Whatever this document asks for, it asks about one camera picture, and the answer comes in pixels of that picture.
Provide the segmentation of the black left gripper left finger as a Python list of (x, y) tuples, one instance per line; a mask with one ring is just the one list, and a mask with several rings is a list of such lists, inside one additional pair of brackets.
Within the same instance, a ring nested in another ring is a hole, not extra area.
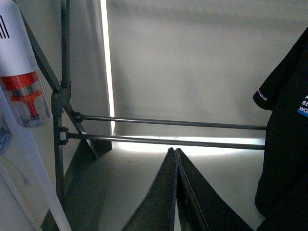
[(176, 152), (169, 148), (145, 198), (122, 230), (174, 230), (178, 168)]

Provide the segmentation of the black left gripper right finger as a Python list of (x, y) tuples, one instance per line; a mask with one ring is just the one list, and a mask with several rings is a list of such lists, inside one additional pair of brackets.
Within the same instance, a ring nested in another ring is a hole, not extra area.
[(187, 155), (175, 150), (179, 165), (177, 205), (182, 231), (251, 231), (216, 193)]

